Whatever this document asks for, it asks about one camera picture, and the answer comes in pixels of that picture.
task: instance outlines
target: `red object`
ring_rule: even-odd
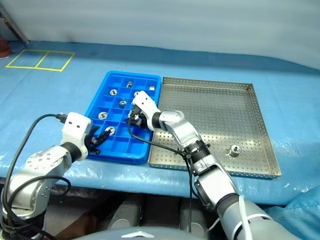
[[[8,57],[10,54],[12,54],[12,51],[10,50],[8,42],[0,37],[0,59]]]

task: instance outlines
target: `white cable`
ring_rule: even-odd
[[[212,226],[209,227],[208,232],[210,232],[212,229],[214,229],[215,226],[217,225],[217,223],[218,223],[219,221],[220,221],[220,218],[218,217],[218,218],[214,221],[214,223],[212,224]]]
[[[248,222],[248,217],[246,213],[245,196],[239,196],[239,209],[242,221],[242,229],[244,230],[245,240],[252,240],[251,229]]]

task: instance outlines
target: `perforated metal tray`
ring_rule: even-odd
[[[230,174],[281,176],[252,84],[164,77],[158,108],[184,112]],[[177,147],[161,130],[152,141]],[[229,155],[232,145],[241,147],[238,157]],[[159,147],[151,147],[148,161],[152,167],[186,170],[180,156]]]

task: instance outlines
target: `gray robot arm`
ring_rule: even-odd
[[[172,134],[178,148],[188,156],[193,175],[197,177],[194,185],[199,198],[207,209],[217,212],[229,240],[244,240],[250,235],[254,240],[298,239],[253,202],[245,200],[243,205],[240,204],[232,178],[181,111],[161,112],[144,91],[138,93],[132,104],[137,107],[135,113],[141,111],[145,115],[149,129],[162,129]],[[243,225],[242,208],[249,228]]]

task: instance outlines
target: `white wall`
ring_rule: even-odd
[[[1,0],[34,41],[276,57],[320,69],[319,0]]]

